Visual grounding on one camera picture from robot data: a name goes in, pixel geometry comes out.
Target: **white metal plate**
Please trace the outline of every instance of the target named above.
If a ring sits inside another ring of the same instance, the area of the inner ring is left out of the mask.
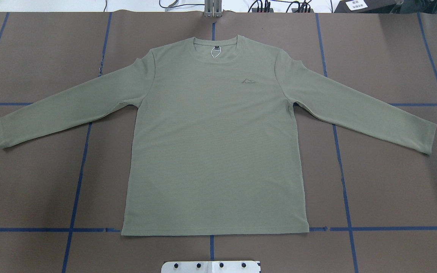
[[[163,264],[161,273],[260,273],[260,264],[259,261],[175,261]]]

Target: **shirt sleeve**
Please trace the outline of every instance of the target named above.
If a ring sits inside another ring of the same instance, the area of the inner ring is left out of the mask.
[[[284,50],[275,73],[286,98],[317,119],[431,154],[435,123],[310,71]]]
[[[69,88],[0,118],[0,148],[95,121],[129,104],[139,107],[153,84],[154,56]]]

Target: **long-sleeve shirt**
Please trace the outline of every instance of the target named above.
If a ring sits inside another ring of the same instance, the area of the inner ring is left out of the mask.
[[[436,124],[244,36],[153,48],[3,116],[0,147],[134,105],[122,235],[308,232],[294,103],[322,121],[431,153]]]

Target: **logo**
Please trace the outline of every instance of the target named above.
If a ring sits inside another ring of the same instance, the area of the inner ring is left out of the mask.
[[[255,82],[255,81],[251,81],[251,80],[249,80],[249,79],[245,79],[242,83],[257,83],[257,82]]]

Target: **shirt hem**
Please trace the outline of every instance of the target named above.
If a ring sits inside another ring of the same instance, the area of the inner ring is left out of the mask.
[[[239,235],[239,234],[289,234],[307,233],[307,227],[261,227],[261,228],[220,228],[220,229],[140,229],[123,228],[123,236],[190,236],[190,235]]]

